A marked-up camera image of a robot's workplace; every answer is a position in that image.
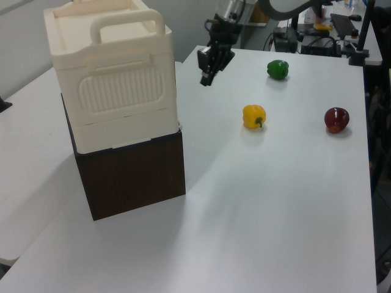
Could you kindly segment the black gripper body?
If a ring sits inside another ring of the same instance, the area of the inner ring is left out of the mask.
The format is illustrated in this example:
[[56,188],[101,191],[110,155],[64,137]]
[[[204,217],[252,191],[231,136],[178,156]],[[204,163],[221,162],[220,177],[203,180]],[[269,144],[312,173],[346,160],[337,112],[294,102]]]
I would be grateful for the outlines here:
[[205,29],[209,33],[210,40],[205,47],[205,51],[212,48],[231,48],[239,39],[242,25],[236,22],[230,22],[221,18],[207,19]]

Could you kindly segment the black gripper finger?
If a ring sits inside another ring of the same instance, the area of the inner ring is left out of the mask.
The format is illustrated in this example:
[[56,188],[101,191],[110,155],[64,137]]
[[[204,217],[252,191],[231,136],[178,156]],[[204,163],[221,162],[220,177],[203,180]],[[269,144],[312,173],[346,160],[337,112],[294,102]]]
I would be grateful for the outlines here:
[[216,52],[212,46],[197,51],[198,66],[202,71],[200,83],[207,87],[213,83],[216,76]]
[[218,71],[223,71],[226,66],[231,62],[231,60],[234,58],[235,53],[232,51],[232,47],[227,46],[219,46],[217,48],[215,63],[213,67],[214,73],[217,73]]

